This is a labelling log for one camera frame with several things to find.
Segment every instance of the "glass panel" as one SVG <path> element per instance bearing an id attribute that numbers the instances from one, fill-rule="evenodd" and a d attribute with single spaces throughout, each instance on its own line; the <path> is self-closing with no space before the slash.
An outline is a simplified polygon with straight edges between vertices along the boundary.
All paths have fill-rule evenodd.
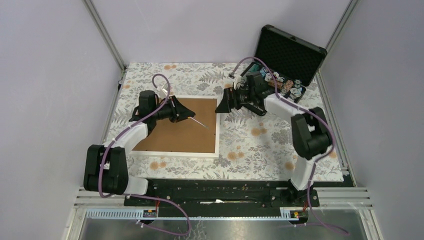
<path id="1" fill-rule="evenodd" d="M 81 240 L 361 240 L 367 239 L 360 215 L 354 210 L 316 211 L 319 217 L 329 224 L 338 225 L 350 232 L 349 237 L 331 232 L 322 226 L 288 227 L 286 221 L 268 220 L 192 220 L 189 236 L 177 237 L 149 228 L 140 228 L 134 220 L 91 219 L 87 218 L 81 233 Z M 309 217 L 309 223 L 316 219 Z M 187 224 L 183 220 L 156 220 L 155 227 L 173 232 L 184 232 Z"/>

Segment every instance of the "blue component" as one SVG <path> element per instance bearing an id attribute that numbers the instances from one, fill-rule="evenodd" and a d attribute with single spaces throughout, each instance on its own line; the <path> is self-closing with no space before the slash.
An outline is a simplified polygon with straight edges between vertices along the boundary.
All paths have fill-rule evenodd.
<path id="1" fill-rule="evenodd" d="M 268 71 L 263 67 L 261 70 L 259 70 L 260 74 L 262 74 L 262 78 L 265 78 L 265 75 L 268 73 Z"/>
<path id="2" fill-rule="evenodd" d="M 249 72 L 251 72 L 251 73 L 257 72 L 257 71 L 259 71 L 259 65 L 258 64 L 254 64 L 249 70 Z"/>

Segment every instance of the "white frame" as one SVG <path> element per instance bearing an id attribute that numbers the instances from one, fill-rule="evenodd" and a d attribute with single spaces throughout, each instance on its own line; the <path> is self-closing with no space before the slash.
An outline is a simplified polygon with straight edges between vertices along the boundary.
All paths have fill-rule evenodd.
<path id="1" fill-rule="evenodd" d="M 201 95 L 176 95 L 179 99 L 216 99 L 216 106 L 220 104 L 218 96 L 201 96 Z M 166 158 L 199 158 L 199 159 L 217 159 L 220 149 L 220 119 L 219 113 L 216 114 L 215 129 L 215 152 L 175 152 L 175 151 L 130 151 L 129 156 L 132 157 L 166 157 Z"/>

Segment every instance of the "needle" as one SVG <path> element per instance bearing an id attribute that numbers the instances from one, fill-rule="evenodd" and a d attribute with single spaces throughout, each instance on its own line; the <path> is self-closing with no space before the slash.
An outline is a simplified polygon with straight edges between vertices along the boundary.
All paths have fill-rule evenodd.
<path id="1" fill-rule="evenodd" d="M 198 124 L 202 125 L 203 127 L 205 127 L 205 128 L 207 128 L 207 129 L 209 129 L 209 127 L 207 127 L 207 126 L 206 126 L 206 125 L 204 125 L 203 123 L 199 122 L 198 120 L 194 119 L 193 117 L 189 116 L 188 118 L 189 118 L 189 119 L 191 119 L 191 120 L 194 120 L 196 123 L 198 123 Z"/>

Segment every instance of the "cable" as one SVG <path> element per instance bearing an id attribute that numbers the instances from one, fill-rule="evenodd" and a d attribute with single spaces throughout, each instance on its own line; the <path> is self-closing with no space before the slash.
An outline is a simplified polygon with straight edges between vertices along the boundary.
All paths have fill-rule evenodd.
<path id="1" fill-rule="evenodd" d="M 308 202 L 306 201 L 305 204 L 303 205 L 302 213 L 304 213 L 307 208 L 308 208 Z"/>
<path id="2" fill-rule="evenodd" d="M 136 125 L 142 123 L 144 120 L 150 118 L 152 115 L 154 115 L 155 113 L 157 113 L 161 108 L 163 108 L 163 106 L 166 104 L 166 102 L 168 101 L 168 99 L 170 97 L 171 84 L 170 84 L 170 81 L 168 80 L 168 78 L 166 76 L 164 76 L 163 74 L 156 73 L 155 75 L 153 75 L 153 77 L 151 78 L 151 82 L 153 83 L 153 86 L 155 88 L 157 88 L 156 87 L 156 84 L 155 84 L 155 77 L 157 77 L 157 76 L 161 76 L 162 78 L 164 78 L 165 81 L 166 81 L 166 84 L 168 85 L 166 97 L 162 101 L 162 103 L 160 104 L 160 106 L 158 108 L 156 108 L 154 111 L 152 111 L 151 113 L 149 113 L 148 115 L 146 115 L 145 117 L 143 117 L 142 119 L 140 119 L 140 120 L 134 122 L 133 124 L 131 124 L 130 126 L 126 127 L 122 132 L 120 132 L 109 143 L 109 145 L 104 150 L 103 158 L 101 159 L 101 163 L 100 163 L 100 172 L 98 174 L 98 193 L 100 194 L 100 197 L 102 197 L 102 198 L 108 198 L 108 197 L 110 197 L 110 196 L 113 195 L 113 193 L 104 195 L 103 194 L 103 191 L 102 191 L 103 169 L 105 167 L 106 157 L 107 157 L 108 152 L 111 149 L 111 147 L 114 145 L 114 143 L 117 142 L 117 140 L 119 140 L 131 128 L 133 128 Z M 167 199 L 163 199 L 163 198 L 159 198 L 159 197 L 143 196 L 143 195 L 138 195 L 138 194 L 131 194 L 131 196 L 132 197 L 136 197 L 136 198 L 141 198 L 141 199 L 163 201 L 163 202 L 166 202 L 166 203 L 169 203 L 169 204 L 175 206 L 178 210 L 180 210 L 182 212 L 182 214 L 185 216 L 185 218 L 187 218 L 188 230 L 187 230 L 187 232 L 179 233 L 179 232 L 172 232 L 172 231 L 168 231 L 168 230 L 165 230 L 165 229 L 161 229 L 161 228 L 158 228 L 158 227 L 155 227 L 155 226 L 149 226 L 149 225 L 142 225 L 142 226 L 146 226 L 148 228 L 155 229 L 155 230 L 161 231 L 163 233 L 167 233 L 167 234 L 172 234 L 172 235 L 175 235 L 175 236 L 185 236 L 185 235 L 188 235 L 191 232 L 191 230 L 192 230 L 192 224 L 190 223 L 189 216 L 187 215 L 187 213 L 180 206 L 178 206 L 177 204 L 175 204 L 173 201 L 170 201 L 170 200 L 167 200 Z"/>
<path id="3" fill-rule="evenodd" d="M 159 216 L 159 213 L 158 213 L 158 207 L 159 207 L 159 204 L 161 203 L 161 201 L 159 201 L 159 200 L 157 200 L 156 201 L 156 204 L 155 204 L 155 207 L 154 207 L 154 210 L 156 211 L 156 217 L 157 216 Z"/>
<path id="4" fill-rule="evenodd" d="M 313 112 L 311 112 L 311 111 L 309 111 L 308 109 L 306 109 L 306 108 L 304 108 L 304 107 L 302 107 L 302 106 L 300 106 L 300 105 L 297 105 L 297 104 L 295 104 L 295 103 L 292 103 L 291 101 L 289 101 L 289 100 L 287 100 L 287 99 L 285 99 L 284 97 L 280 97 L 280 95 L 279 95 L 279 93 L 278 93 L 278 88 L 277 88 L 277 79 L 276 79 L 276 76 L 274 76 L 274 74 L 273 74 L 273 72 L 271 71 L 271 69 L 261 60 L 261 59 L 259 59 L 259 58 L 257 58 L 257 57 L 255 57 L 255 56 L 248 56 L 248 57 L 245 57 L 245 58 L 243 58 L 239 63 L 237 63 L 237 65 L 235 66 L 235 68 L 234 68 L 234 70 L 232 71 L 232 73 L 230 73 L 230 76 L 234 76 L 234 73 L 236 72 L 236 70 L 239 68 L 239 66 L 240 66 L 240 64 L 242 64 L 242 62 L 244 62 L 245 60 L 247 60 L 247 59 L 253 59 L 253 60 L 256 60 L 256 61 L 258 61 L 258 62 L 260 62 L 265 68 L 266 68 L 266 70 L 268 70 L 268 73 L 270 73 L 271 74 L 271 76 L 272 76 L 272 79 L 273 79 L 273 81 L 274 81 L 274 89 L 275 89 L 275 95 L 277 96 L 277 98 L 280 100 L 280 101 L 282 101 L 283 103 L 285 103 L 285 104 L 287 104 L 287 105 L 289 105 L 290 107 L 292 107 L 292 108 L 295 108 L 295 109 L 299 109 L 299 110 L 301 110 L 302 112 L 304 112 L 304 113 L 307 113 L 307 114 L 309 114 L 309 115 L 311 115 L 311 116 L 313 116 L 314 118 L 316 118 L 321 124 L 323 124 L 324 125 L 324 127 L 327 129 L 327 131 L 330 133 L 330 137 L 331 137 L 331 143 L 332 143 L 332 145 L 331 145 L 331 148 L 330 148 L 330 150 L 328 151 L 328 152 L 326 152 L 324 155 L 321 155 L 320 157 L 318 157 L 313 163 L 313 167 L 312 167 L 312 171 L 311 171 L 311 173 L 310 173 L 310 176 L 309 176 L 309 180 L 307 181 L 307 192 L 306 192 L 306 194 L 307 194 L 307 203 L 308 203 L 308 205 L 309 205 L 309 208 L 310 208 L 310 212 L 312 213 L 312 215 L 318 220 L 318 222 L 323 226 L 323 227 L 325 227 L 325 228 L 327 228 L 327 229 L 329 229 L 329 230 L 331 230 L 332 232 L 335 232 L 335 233 L 338 233 L 338 234 L 341 234 L 341 235 L 344 235 L 344 236 L 349 236 L 350 235 L 350 233 L 346 230 L 346 229 L 343 229 L 342 227 L 338 227 L 338 226 L 334 226 L 334 225 L 331 225 L 331 224 L 327 224 L 327 223 L 325 223 L 325 222 L 323 222 L 316 214 L 315 214 L 315 211 L 312 209 L 312 204 L 311 204 L 311 197 L 310 197 L 310 194 L 311 194 L 311 182 L 312 182 L 312 178 L 314 177 L 314 173 L 315 173 L 315 169 L 316 169 L 316 167 L 317 167 L 317 163 L 321 160 L 321 159 L 323 159 L 323 158 L 325 158 L 325 157 L 327 157 L 332 151 L 334 151 L 334 146 L 335 146 L 335 144 L 336 144 L 336 138 L 335 138 L 335 136 L 334 136 L 334 133 L 333 133 L 333 131 L 331 130 L 331 128 L 327 125 L 327 123 L 326 123 L 326 121 L 324 121 L 322 118 L 320 118 L 319 116 L 317 116 L 315 113 L 313 113 Z"/>
<path id="5" fill-rule="evenodd" d="M 162 233 L 166 233 L 166 234 L 171 234 L 171 235 L 175 235 L 175 236 L 186 236 L 188 235 L 191 231 L 192 231 L 192 224 L 190 223 L 190 219 L 189 216 L 187 215 L 187 213 L 180 207 L 178 206 L 175 202 L 168 200 L 168 199 L 164 199 L 164 198 L 159 198 L 159 197 L 152 197 L 152 196 L 144 196 L 144 195 L 138 195 L 138 194 L 124 194 L 125 196 L 131 196 L 131 197 L 137 197 L 137 198 L 141 198 L 141 199 L 148 199 L 148 200 L 158 200 L 158 201 L 163 201 L 166 203 L 169 203 L 171 205 L 173 205 L 174 207 L 176 207 L 178 210 L 181 211 L 181 213 L 184 215 L 184 217 L 187 219 L 187 224 L 188 224 L 188 229 L 186 232 L 183 233 L 179 233 L 179 232 L 173 232 L 173 231 L 168 231 L 159 227 L 155 227 L 155 226 L 150 226 L 147 224 L 141 224 L 142 227 L 147 227 L 149 229 L 154 229 L 154 230 L 158 230 Z"/>

